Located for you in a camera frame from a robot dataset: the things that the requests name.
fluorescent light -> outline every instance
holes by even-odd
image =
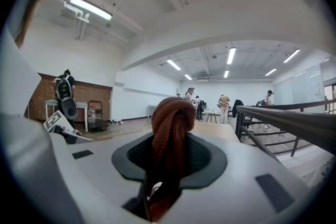
[[[300,73],[300,74],[297,74],[296,76],[294,76],[294,77],[297,77],[297,76],[299,76],[299,75],[302,75],[304,72],[302,72],[302,73]]]
[[[271,71],[269,71],[265,76],[271,75],[274,71],[276,71],[277,69],[272,69]]]
[[[283,62],[288,62],[290,59],[292,59],[300,50],[297,49],[296,51],[294,51],[285,61]]]
[[[173,67],[175,67],[177,70],[181,70],[177,64],[175,64],[172,60],[167,60],[168,63],[170,63]]]
[[[228,64],[228,65],[231,65],[231,64],[232,64],[233,58],[234,58],[234,56],[235,56],[235,52],[236,52],[236,48],[231,48],[231,49],[230,49],[229,57],[228,57],[228,59],[227,59],[227,64]]]
[[[103,17],[106,20],[110,20],[112,18],[111,14],[108,14],[107,12],[103,11],[101,8],[98,8],[96,6],[93,6],[92,4],[84,1],[84,0],[70,0],[70,3],[80,6],[84,9],[87,9],[90,12],[93,12],[100,17]]]
[[[317,75],[319,75],[320,73],[317,73],[317,74],[315,74],[315,75],[312,75],[312,76],[310,76],[310,78],[312,78],[312,77],[315,77],[315,76],[317,76]]]

person in beige outfit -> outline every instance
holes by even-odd
[[[221,117],[220,117],[220,122],[227,124],[227,113],[229,111],[229,101],[230,98],[227,97],[226,95],[222,95],[219,97],[218,103],[220,104],[221,107]]]

metal railing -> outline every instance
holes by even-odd
[[[272,106],[237,106],[236,135],[241,141],[242,136],[248,136],[259,149],[276,158],[276,154],[291,152],[294,156],[296,150],[314,144],[332,154],[336,154],[336,115],[324,113],[307,113],[305,108],[335,103],[336,99],[313,103],[272,105]],[[300,109],[300,112],[289,111]],[[247,126],[253,124],[268,123],[280,129],[273,133],[253,133]],[[277,143],[263,144],[258,136],[290,133],[296,136],[295,140]],[[299,146],[299,140],[305,140],[309,144]],[[294,142],[293,149],[281,152],[271,152],[267,147]]]

brown knitted cloth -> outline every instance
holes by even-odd
[[[196,111],[182,98],[163,100],[152,116],[153,143],[151,170],[148,171],[146,190],[162,186],[149,201],[152,221],[158,221],[179,196],[178,184],[185,176],[185,133],[194,128]]]

wooden floor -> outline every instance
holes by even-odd
[[[222,137],[224,139],[228,139],[231,141],[237,141],[236,137],[232,136],[232,132],[228,131],[227,128],[224,127],[225,124],[215,124],[214,116],[212,118],[212,123],[205,122],[206,118],[204,117],[204,121],[195,121],[195,127],[194,131],[199,132],[202,134],[209,134],[213,136]],[[232,128],[232,131],[236,128],[236,119],[233,119],[232,117],[228,118],[228,124]],[[152,125],[151,125],[151,119],[138,119],[138,120],[130,120],[130,121],[124,121],[121,125],[116,124],[109,124],[109,127],[107,130],[103,131],[89,131],[88,133],[85,132],[83,125],[76,125],[75,126],[84,137],[93,139],[95,141],[105,140],[105,139],[111,139],[115,137],[121,137],[124,135],[132,135],[132,134],[138,134],[138,133],[146,133],[152,131]],[[250,126],[250,130],[254,131],[255,133],[272,133],[272,132],[279,132],[280,130],[274,126],[271,126],[269,129],[264,128],[264,125],[252,125]],[[266,136],[258,136],[258,139],[260,139],[264,144],[270,144],[270,143],[277,143],[277,142],[284,142],[288,140],[294,140],[296,137],[292,134],[285,133],[282,135],[266,135]],[[253,141],[248,138],[247,136],[242,136],[242,142],[245,144],[253,144]],[[307,141],[300,140],[298,147],[309,144]],[[282,145],[276,145],[276,146],[269,146],[268,148],[272,152],[280,152],[285,150],[290,150],[294,146],[294,142],[282,144]]]

